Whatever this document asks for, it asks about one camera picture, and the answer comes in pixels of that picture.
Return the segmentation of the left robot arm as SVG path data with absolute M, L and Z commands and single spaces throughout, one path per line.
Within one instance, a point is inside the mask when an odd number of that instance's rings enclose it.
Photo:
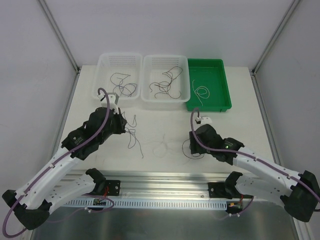
M 52 159 L 26 185 L 3 193 L 2 199 L 26 230 L 41 226 L 55 210 L 74 198 L 103 196 L 110 190 L 96 168 L 88 169 L 66 186 L 56 185 L 111 135 L 124 134 L 126 124 L 120 108 L 97 108 L 82 126 L 67 135 Z

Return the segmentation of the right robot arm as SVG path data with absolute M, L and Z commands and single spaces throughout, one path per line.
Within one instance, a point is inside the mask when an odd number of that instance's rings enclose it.
M 222 138 L 209 124 L 189 132 L 191 154 L 208 154 L 219 162 L 244 169 L 254 177 L 233 171 L 223 183 L 213 183 L 210 189 L 220 198 L 240 195 L 272 202 L 293 218 L 309 222 L 320 210 L 320 186 L 310 171 L 299 173 L 257 156 L 242 142 Z

